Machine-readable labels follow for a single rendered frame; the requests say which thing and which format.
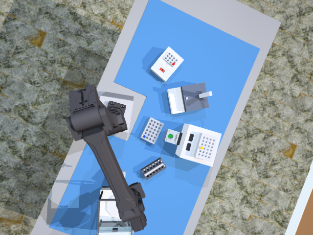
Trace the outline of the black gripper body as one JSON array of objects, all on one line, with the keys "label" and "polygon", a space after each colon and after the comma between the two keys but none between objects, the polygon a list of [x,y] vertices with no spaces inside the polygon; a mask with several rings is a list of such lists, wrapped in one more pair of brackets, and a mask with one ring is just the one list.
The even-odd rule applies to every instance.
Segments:
[{"label": "black gripper body", "polygon": [[[133,190],[133,192],[136,193],[137,195],[138,195],[138,192],[139,192],[142,199],[146,197],[140,182],[139,182],[139,183],[136,182],[136,183],[134,183],[134,184],[131,184],[131,185],[129,185],[129,187],[130,187],[131,190]],[[139,195],[138,195],[138,196],[139,196]]]}]

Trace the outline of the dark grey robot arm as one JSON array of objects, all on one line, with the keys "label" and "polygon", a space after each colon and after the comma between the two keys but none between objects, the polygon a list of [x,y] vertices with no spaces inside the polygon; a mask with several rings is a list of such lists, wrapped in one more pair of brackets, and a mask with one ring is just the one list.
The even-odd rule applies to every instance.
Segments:
[{"label": "dark grey robot arm", "polygon": [[138,196],[127,184],[107,137],[128,129],[126,105],[109,101],[106,108],[99,101],[94,84],[70,91],[70,117],[66,123],[74,140],[83,139],[93,151],[115,197],[120,219],[131,222],[134,232],[138,232],[147,225],[145,207],[140,193]]}]

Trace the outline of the blue bench mat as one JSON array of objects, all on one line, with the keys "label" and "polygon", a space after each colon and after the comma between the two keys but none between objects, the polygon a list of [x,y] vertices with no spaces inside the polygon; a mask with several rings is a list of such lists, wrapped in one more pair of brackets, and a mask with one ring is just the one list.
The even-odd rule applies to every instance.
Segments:
[{"label": "blue bench mat", "polygon": [[[183,62],[164,82],[151,67],[170,47]],[[127,184],[140,182],[147,218],[133,235],[183,235],[210,166],[180,158],[167,129],[191,124],[224,136],[260,48],[161,0],[149,0],[115,83],[146,96],[128,141],[108,136]],[[205,82],[209,108],[171,114],[168,89]],[[141,135],[152,117],[164,126],[152,144]],[[220,145],[219,143],[219,145]],[[166,169],[146,180],[141,169],[160,158]],[[87,144],[49,228],[97,235],[98,199],[109,186]]]}]

